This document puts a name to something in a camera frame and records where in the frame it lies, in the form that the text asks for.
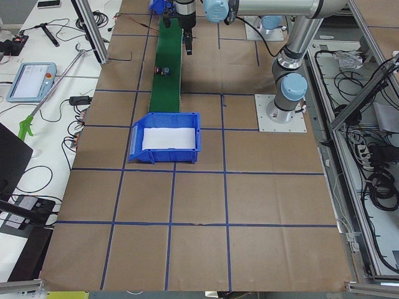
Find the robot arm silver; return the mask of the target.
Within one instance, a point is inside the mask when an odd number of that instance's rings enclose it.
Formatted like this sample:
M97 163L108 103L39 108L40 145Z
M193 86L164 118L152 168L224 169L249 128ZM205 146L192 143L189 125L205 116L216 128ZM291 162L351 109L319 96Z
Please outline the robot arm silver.
M275 54L272 74L276 96L268 104L270 120L286 124L296 114L297 104L304 98L308 83L300 74L302 59L323 19L339 12L346 1L204 1L204 13L212 23L230 24L239 16L296 17L286 44Z
M261 34L268 34L269 31L280 28L282 24L282 16L271 15L271 16L258 16L260 18L260 30Z

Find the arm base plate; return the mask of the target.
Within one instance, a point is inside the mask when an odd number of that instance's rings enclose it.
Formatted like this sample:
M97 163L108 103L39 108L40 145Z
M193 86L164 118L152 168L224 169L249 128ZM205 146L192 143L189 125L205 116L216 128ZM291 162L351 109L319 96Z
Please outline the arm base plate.
M291 112L279 110L274 103L275 95L255 94L257 122L260 132L306 133L302 108L298 103Z
M261 33L261 18L259 16L244 16L243 19L248 22L245 25L247 40L262 40L259 33Z

